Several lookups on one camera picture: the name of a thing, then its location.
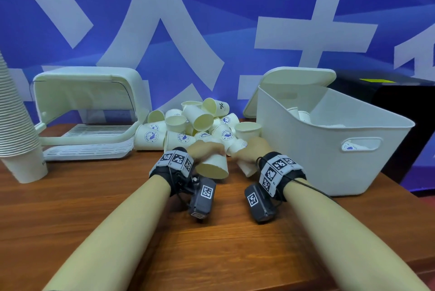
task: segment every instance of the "black wristband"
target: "black wristband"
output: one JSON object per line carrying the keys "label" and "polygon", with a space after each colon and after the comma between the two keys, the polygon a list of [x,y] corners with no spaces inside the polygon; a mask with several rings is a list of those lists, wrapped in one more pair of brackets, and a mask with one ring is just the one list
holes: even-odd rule
{"label": "black wristband", "polygon": [[[183,147],[177,147],[174,150],[187,152],[187,150]],[[180,171],[172,169],[168,166],[156,167],[154,171],[150,174],[150,178],[153,175],[160,175],[167,181],[167,183],[171,187],[171,195],[169,195],[170,197],[179,193],[180,189],[184,184],[184,176],[180,173]]]}
{"label": "black wristband", "polygon": [[[269,152],[268,154],[264,155],[264,157],[259,157],[258,158],[258,168],[261,171],[264,167],[264,165],[266,165],[266,162],[270,159],[272,159],[275,156],[280,155],[279,152],[276,151],[272,151]],[[291,182],[293,179],[297,179],[297,178],[302,178],[302,179],[307,179],[307,176],[305,175],[305,173],[301,170],[293,170],[290,171],[289,173],[285,174],[284,177],[282,178],[282,180],[280,181],[280,183],[277,185],[276,187],[276,193],[275,196],[273,197],[276,200],[282,200],[283,202],[286,202],[287,200],[284,197],[284,188],[285,186]]]}

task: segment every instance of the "cup storage box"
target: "cup storage box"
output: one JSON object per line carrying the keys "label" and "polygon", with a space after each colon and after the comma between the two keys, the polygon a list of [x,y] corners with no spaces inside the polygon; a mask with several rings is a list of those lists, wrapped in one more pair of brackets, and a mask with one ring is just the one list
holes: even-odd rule
{"label": "cup storage box", "polygon": [[[308,112],[311,124],[292,115],[293,107]],[[367,190],[415,125],[327,87],[277,83],[259,85],[257,122],[261,136],[331,196]]]}

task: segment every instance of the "brown wooden tabletop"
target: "brown wooden tabletop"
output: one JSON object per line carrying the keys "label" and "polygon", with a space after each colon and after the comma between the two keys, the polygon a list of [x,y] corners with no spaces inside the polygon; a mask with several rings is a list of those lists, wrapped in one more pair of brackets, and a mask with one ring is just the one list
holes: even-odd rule
{"label": "brown wooden tabletop", "polygon": [[[60,135],[72,125],[48,131]],[[0,290],[38,291],[77,246],[147,180],[161,152],[122,160],[49,163],[19,184],[0,166]],[[244,189],[253,182],[229,161],[209,218],[198,223],[178,200],[167,211],[130,290],[332,290],[334,284],[290,205],[258,225]],[[435,211],[383,174],[361,196],[338,199],[422,279],[435,271]]]}

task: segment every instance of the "wristband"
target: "wristband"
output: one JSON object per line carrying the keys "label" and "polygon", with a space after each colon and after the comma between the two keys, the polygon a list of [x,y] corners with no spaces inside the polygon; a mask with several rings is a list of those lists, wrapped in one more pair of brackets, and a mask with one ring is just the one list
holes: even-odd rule
{"label": "wristband", "polygon": [[276,200],[286,201],[283,190],[292,179],[306,179],[301,165],[276,151],[259,158],[258,167],[261,171],[259,183]]}
{"label": "wristband", "polygon": [[171,195],[180,192],[183,185],[191,177],[193,158],[182,147],[166,151],[150,170],[149,177],[160,175],[171,186]]}

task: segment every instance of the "bin handle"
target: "bin handle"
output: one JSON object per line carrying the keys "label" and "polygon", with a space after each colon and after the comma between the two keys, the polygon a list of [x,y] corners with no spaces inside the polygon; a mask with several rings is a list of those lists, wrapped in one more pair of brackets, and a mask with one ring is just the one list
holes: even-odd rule
{"label": "bin handle", "polygon": [[380,137],[351,137],[341,143],[342,152],[369,152],[379,149],[383,139]]}

